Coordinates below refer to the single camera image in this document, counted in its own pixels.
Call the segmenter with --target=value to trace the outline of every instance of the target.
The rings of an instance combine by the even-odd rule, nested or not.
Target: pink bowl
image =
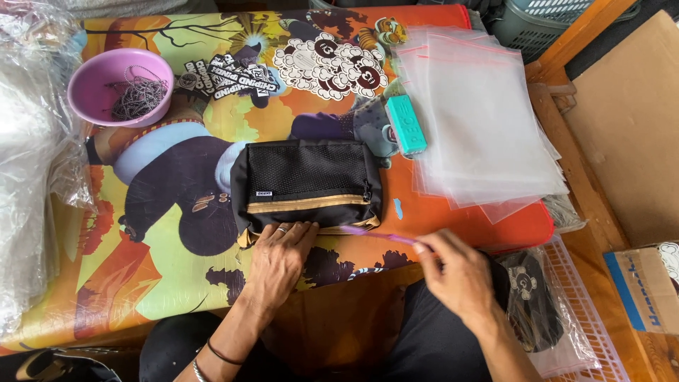
[[[114,89],[105,85],[124,81],[125,68],[130,65],[142,66],[161,80],[166,80],[168,92],[150,113],[134,120],[118,122],[111,118],[111,110],[108,109],[119,96]],[[130,68],[128,78],[134,75],[155,80],[148,71],[140,68]],[[161,56],[144,49],[121,48],[97,54],[78,68],[69,82],[68,98],[73,111],[90,122],[103,126],[144,127],[158,122],[167,113],[174,85],[172,68]]]

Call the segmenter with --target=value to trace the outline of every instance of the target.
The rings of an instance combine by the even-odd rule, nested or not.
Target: zipper pull
[[[369,202],[373,197],[373,193],[370,192],[370,184],[368,184],[368,179],[363,180],[363,200]]]

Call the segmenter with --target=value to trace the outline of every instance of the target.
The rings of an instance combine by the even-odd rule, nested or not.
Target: black wristband
[[[230,359],[228,359],[228,358],[224,358],[221,354],[217,353],[217,352],[215,351],[215,349],[213,349],[212,345],[210,345],[210,338],[212,338],[212,337],[209,337],[209,338],[208,338],[208,342],[207,342],[208,349],[210,349],[210,351],[211,351],[214,355],[216,355],[220,360],[222,360],[222,361],[224,361],[224,362],[226,362],[226,363],[228,363],[228,364],[235,365],[235,366],[241,366],[241,365],[243,365],[243,364],[245,363],[245,361],[243,361],[243,362],[237,362],[237,361],[232,361],[232,360],[230,360]]]

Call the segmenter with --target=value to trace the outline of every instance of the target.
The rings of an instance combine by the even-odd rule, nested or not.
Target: mesh pocket
[[[340,188],[362,190],[366,181],[361,144],[251,146],[248,150],[251,195],[303,194]]]

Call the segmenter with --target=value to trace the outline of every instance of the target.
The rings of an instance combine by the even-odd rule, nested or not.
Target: cardboard box
[[[679,246],[604,254],[606,265],[636,330],[679,334]]]
[[[573,84],[577,106],[564,118],[631,246],[679,239],[679,29],[672,18],[658,12]]]

